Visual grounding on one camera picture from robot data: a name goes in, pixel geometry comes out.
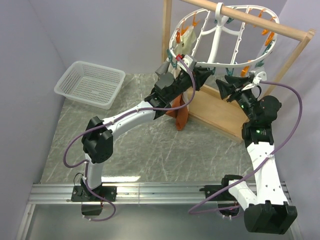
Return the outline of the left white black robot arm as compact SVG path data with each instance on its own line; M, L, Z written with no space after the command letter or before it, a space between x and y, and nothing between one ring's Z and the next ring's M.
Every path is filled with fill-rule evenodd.
M102 185L102 168L114 152L115 140L129 130L172 111L174 99L189 88L199 91L211 74L204 67L195 67L191 72L181 70L177 77L170 72L160 74L150 94L136 107L105 119L93 117L81 139L86 158L85 174L80 181L83 195L90 202L105 201L111 190Z

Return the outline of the orange underwear with beige waistband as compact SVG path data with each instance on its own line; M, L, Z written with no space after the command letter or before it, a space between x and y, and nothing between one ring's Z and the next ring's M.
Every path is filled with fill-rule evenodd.
M188 100L189 100L188 95L186 92L184 92L183 94L180 94L171 102L171 107L172 108L180 107L185 103L187 103ZM178 131L181 131L187 124L188 117L189 117L189 107L185 106L178 110L169 110L165 114L167 116L175 118L175 127Z

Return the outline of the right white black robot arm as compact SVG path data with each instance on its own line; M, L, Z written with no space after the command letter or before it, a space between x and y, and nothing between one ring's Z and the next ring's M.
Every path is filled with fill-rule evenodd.
M248 121L242 125L241 136L254 169L256 192L252 192L240 175L225 175L221 187L210 195L235 199L244 210L244 225L248 232L283 235L298 216L282 189L274 156L275 142L272 122L282 107L279 100L266 95L258 99L252 93L255 87L250 77L226 76L216 81L220 97L236 101Z

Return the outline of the white oval clip hanger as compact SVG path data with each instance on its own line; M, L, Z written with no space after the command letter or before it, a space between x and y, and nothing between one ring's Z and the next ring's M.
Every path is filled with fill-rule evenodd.
M234 69L244 72L263 66L278 38L271 30L200 8L184 16L169 39L167 60L173 67L177 65L177 55L173 51L175 37L182 36L191 26L196 41L188 55L201 67L226 69L228 73Z

